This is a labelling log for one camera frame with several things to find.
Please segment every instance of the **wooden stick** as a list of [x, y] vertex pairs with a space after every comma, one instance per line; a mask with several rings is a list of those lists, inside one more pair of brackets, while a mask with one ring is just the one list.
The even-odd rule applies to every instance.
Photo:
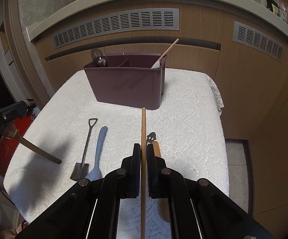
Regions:
[[161, 59], [163, 58], [163, 56], [165, 56], [165, 55], [167, 54], [167, 52], [168, 52], [179, 40], [180, 40], [180, 39], [177, 38], [177, 39], [173, 42], [173, 44], [170, 45], [169, 48], [166, 49], [166, 51], [160, 56], [160, 58], [159, 58], [158, 60], [156, 60], [156, 62], [159, 61], [159, 60], [161, 60]]
[[142, 133], [141, 133], [141, 239], [145, 239], [145, 214], [146, 214], [146, 109], [142, 108]]

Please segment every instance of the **plastic spoon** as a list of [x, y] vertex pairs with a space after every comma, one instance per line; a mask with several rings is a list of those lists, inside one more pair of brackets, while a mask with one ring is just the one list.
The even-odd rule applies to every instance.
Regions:
[[101, 178], [101, 171], [100, 171], [100, 155], [102, 152], [106, 132], [108, 128], [107, 126], [104, 126], [101, 128], [99, 137], [97, 139], [97, 149], [95, 151], [95, 161], [94, 161], [94, 168], [89, 172], [88, 175], [86, 175], [85, 178], [89, 179], [90, 181], [95, 181]]

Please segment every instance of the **shovel handle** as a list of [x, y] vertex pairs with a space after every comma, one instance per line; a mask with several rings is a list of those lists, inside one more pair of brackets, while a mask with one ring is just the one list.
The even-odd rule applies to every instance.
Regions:
[[89, 119], [89, 133], [88, 133], [88, 137], [86, 139], [86, 143], [85, 143], [85, 148], [84, 148], [84, 152], [83, 152], [83, 156], [82, 156], [82, 165], [84, 165], [84, 162], [85, 162], [85, 156], [86, 156], [86, 152], [88, 150], [88, 146], [89, 146], [89, 141], [90, 141], [90, 137], [91, 137], [91, 131], [92, 131], [92, 128], [94, 127], [95, 123], [97, 122], [97, 118], [92, 118], [92, 119]]

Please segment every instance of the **white tablecloth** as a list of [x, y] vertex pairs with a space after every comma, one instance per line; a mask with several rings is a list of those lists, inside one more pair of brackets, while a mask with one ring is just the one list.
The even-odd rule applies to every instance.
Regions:
[[[147, 111], [147, 134], [156, 133], [168, 167], [192, 180], [207, 178], [228, 195], [221, 104], [217, 87], [206, 74], [166, 69], [161, 106]], [[119, 168], [122, 159], [132, 154], [134, 143], [140, 143], [141, 109], [97, 102], [84, 71], [77, 72], [56, 92], [24, 136], [62, 159], [62, 164], [54, 164], [20, 144], [6, 172], [5, 189], [28, 222], [74, 184], [70, 175], [75, 163], [81, 162], [89, 118], [98, 118], [85, 161], [90, 169], [99, 131], [108, 127], [100, 160], [103, 176]], [[157, 200], [148, 199], [147, 238], [170, 238], [169, 223], [160, 218], [157, 206]], [[140, 238], [139, 199], [121, 201], [117, 238]]]

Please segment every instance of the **wooden cabinet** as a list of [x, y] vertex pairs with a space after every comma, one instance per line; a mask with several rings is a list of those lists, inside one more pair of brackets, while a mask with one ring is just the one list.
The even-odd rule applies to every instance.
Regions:
[[[235, 21], [280, 42], [284, 46], [282, 62], [233, 42]], [[223, 29], [215, 83], [224, 102], [221, 115], [224, 135], [225, 138], [249, 139], [271, 109], [287, 79], [288, 44], [261, 25], [228, 12], [224, 14]]]
[[[89, 19], [93, 19], [99, 16], [107, 15], [110, 13], [145, 9], [145, 8], [178, 8], [180, 14], [180, 29], [179, 30], [133, 30], [126, 32], [118, 32], [91, 37], [88, 39], [80, 40], [75, 43], [68, 44], [66, 46], [55, 49], [53, 44], [53, 37], [59, 31], [65, 30], [70, 26], [77, 25], [85, 22]], [[205, 40], [214, 43], [221, 43], [223, 35], [223, 17], [224, 11], [217, 8], [211, 8], [203, 5], [191, 4], [191, 3], [178, 3], [178, 2], [134, 2], [129, 3], [127, 1], [115, 1], [103, 7], [92, 8], [84, 12], [80, 12], [63, 22], [56, 24], [46, 32], [39, 36], [39, 39], [35, 41], [35, 47], [40, 56], [43, 64], [43, 59], [54, 55], [59, 52], [66, 51], [75, 47], [83, 46], [86, 44], [92, 44], [95, 42], [103, 42], [107, 40], [119, 40], [123, 38], [137, 38], [137, 37], [184, 37], [192, 38], [195, 40]]]
[[288, 204], [257, 213], [255, 219], [271, 232], [275, 239], [283, 239], [288, 234]]
[[[103, 53], [147, 52], [163, 53], [170, 44], [124, 44], [100, 48]], [[215, 77], [219, 51], [209, 48], [175, 45], [168, 53], [166, 67], [204, 72]], [[57, 91], [72, 75], [91, 60], [91, 50], [62, 56], [44, 64], [52, 87]]]
[[[105, 53], [146, 52], [162, 54], [170, 44], [124, 44], [105, 47]], [[215, 77], [219, 51], [209, 48], [175, 45], [167, 54], [166, 68], [204, 72]]]
[[269, 126], [250, 143], [255, 212], [288, 204], [288, 97]]
[[43, 67], [55, 91], [77, 71], [92, 62], [91, 50], [72, 53], [44, 63]]

